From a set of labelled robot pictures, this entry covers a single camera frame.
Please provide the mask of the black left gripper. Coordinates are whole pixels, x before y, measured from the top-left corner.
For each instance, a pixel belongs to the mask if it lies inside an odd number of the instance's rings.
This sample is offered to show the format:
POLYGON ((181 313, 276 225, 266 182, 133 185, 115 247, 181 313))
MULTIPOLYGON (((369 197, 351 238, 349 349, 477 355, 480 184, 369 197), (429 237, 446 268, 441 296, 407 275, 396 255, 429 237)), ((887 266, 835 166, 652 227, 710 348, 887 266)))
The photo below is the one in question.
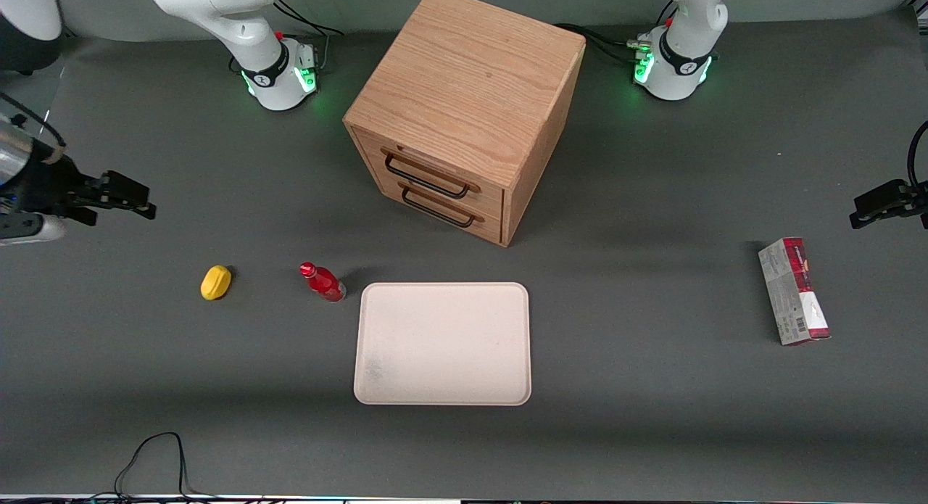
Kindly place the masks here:
POLYGON ((913 216, 928 229, 927 181, 915 184, 907 184, 902 179, 886 181, 856 197, 854 204, 855 211, 849 216, 852 229, 862 229, 879 220, 913 216))

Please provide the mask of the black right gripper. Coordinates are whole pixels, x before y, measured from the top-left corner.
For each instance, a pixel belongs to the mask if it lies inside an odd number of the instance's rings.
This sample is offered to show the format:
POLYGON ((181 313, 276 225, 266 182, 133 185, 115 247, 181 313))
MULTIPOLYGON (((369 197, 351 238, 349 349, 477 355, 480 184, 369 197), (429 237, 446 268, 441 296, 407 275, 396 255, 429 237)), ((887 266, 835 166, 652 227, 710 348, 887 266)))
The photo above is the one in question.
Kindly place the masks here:
POLYGON ((81 173, 68 156, 53 163, 30 162, 13 180, 14 213, 53 215, 96 226, 97 212, 83 203, 97 198, 96 209, 130 211, 148 220, 157 216, 156 204, 149 202, 149 187, 116 171, 99 178, 81 173))

